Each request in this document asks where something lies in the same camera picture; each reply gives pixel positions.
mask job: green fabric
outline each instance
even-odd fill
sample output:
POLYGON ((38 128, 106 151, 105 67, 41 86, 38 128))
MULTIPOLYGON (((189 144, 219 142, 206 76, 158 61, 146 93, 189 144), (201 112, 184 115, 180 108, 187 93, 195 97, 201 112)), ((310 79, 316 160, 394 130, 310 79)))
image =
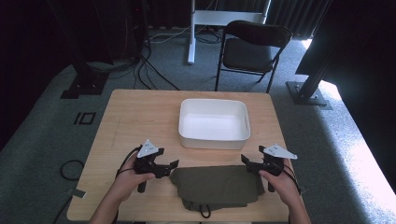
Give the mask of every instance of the green fabric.
POLYGON ((262 179, 245 165, 176 168, 170 176, 186 209, 244 207, 264 193, 262 179))

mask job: metal base plate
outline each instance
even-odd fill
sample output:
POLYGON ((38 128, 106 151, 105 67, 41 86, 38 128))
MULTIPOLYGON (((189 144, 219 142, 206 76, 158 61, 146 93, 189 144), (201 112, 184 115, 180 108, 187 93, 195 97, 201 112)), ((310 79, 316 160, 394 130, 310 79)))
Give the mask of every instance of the metal base plate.
POLYGON ((96 79, 92 82, 91 86, 79 86, 78 75, 75 77, 69 90, 62 93, 61 99, 78 99, 80 95, 101 95, 103 88, 106 85, 109 74, 96 74, 96 79))
POLYGON ((301 87, 304 85, 303 82, 288 81, 288 82, 286 82, 286 85, 289 88, 291 98, 293 99, 295 104, 297 104, 297 105, 318 105, 320 107, 320 109, 322 109, 322 110, 332 110, 332 106, 330 105, 330 102, 323 98, 319 89, 317 89, 314 92, 314 94, 312 94, 311 97, 302 98, 299 95, 299 91, 300 91, 301 87))

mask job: left hand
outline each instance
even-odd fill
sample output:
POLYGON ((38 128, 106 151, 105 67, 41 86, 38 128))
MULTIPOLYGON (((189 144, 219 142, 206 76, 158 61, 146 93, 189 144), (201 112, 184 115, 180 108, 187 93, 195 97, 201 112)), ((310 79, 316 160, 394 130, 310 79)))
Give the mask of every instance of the left hand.
POLYGON ((111 198, 120 200, 123 202, 129 198, 132 191, 140 184, 148 181, 155 177, 154 174, 142 174, 138 175, 134 170, 129 170, 134 167, 134 161, 136 160, 137 153, 134 153, 132 157, 125 162, 120 168, 120 173, 114 180, 113 185, 108 191, 108 196, 111 198))

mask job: white tray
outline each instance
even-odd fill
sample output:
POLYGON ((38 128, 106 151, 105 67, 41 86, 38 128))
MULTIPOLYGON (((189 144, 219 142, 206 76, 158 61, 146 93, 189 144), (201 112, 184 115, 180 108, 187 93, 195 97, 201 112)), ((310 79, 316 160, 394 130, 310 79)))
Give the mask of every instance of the white tray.
POLYGON ((183 147, 241 149, 250 137, 248 111, 239 101, 187 99, 178 132, 183 147))

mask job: gray carpet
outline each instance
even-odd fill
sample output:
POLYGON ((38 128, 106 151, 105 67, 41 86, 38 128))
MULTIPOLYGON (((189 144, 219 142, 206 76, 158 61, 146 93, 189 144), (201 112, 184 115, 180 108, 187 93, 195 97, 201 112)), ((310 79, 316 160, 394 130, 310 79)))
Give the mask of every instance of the gray carpet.
MULTIPOLYGON (((213 91, 219 44, 197 42, 195 64, 188 65, 188 43, 187 38, 152 43, 148 60, 183 91, 213 91)), ((281 55, 270 94, 288 150, 299 156, 293 166, 300 185, 308 188, 303 196, 309 216, 313 223, 396 223, 395 195, 336 88, 325 82, 319 86, 332 110, 293 103, 285 82, 306 79, 294 75, 304 52, 300 41, 290 42, 281 55)), ((69 197, 66 192, 77 185, 60 176, 62 164, 87 159, 113 90, 146 89, 134 75, 136 71, 114 72, 102 95, 81 95, 75 100, 60 99, 76 75, 72 66, 52 80, 0 154, 0 223, 51 223, 55 219, 69 197), (78 113, 95 113, 93 123, 75 124, 78 113)), ((154 90, 175 89, 149 66, 143 66, 140 74, 154 90)), ((268 77, 259 84, 256 80, 227 74, 219 90, 264 92, 268 77)), ((67 176, 80 173, 76 163, 65 167, 67 176)), ((66 210, 57 223, 73 223, 67 220, 66 210)))

